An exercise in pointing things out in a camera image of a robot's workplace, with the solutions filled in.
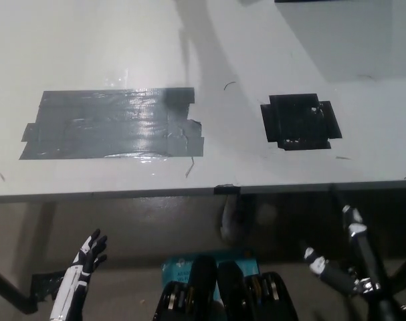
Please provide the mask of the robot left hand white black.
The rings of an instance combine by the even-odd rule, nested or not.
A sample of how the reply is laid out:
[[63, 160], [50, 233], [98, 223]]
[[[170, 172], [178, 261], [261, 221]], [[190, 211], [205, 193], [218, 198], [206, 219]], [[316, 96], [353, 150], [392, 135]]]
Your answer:
[[78, 283], [87, 286], [97, 267], [107, 259], [104, 250], [107, 247], [107, 236], [100, 235], [101, 230], [96, 229], [81, 246], [76, 254], [72, 267], [79, 271]]

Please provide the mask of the robot right hand white black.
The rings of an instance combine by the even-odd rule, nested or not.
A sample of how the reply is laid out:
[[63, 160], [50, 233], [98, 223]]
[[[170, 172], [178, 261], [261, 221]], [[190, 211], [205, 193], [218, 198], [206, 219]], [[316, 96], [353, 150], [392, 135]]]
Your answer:
[[406, 320], [406, 309], [396, 301], [385, 267], [369, 239], [368, 227], [359, 211], [342, 205], [344, 230], [348, 235], [354, 274], [333, 266], [314, 248], [305, 245], [304, 261], [322, 282], [345, 296], [360, 295], [368, 304], [369, 320]]

